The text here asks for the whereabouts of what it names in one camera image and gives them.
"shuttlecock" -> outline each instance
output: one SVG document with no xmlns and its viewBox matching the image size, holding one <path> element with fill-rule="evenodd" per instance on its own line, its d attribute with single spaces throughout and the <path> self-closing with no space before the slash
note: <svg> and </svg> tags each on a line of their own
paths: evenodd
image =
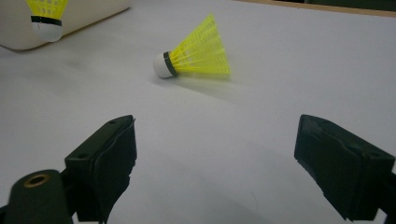
<svg viewBox="0 0 396 224">
<path fill-rule="evenodd" d="M 208 15 L 174 50 L 159 54 L 153 66 L 159 77 L 175 77 L 179 73 L 207 74 L 210 77 L 230 75 L 213 15 Z"/>
<path fill-rule="evenodd" d="M 26 0 L 32 10 L 32 27 L 41 39 L 55 42 L 62 37 L 62 21 L 67 0 Z"/>
</svg>

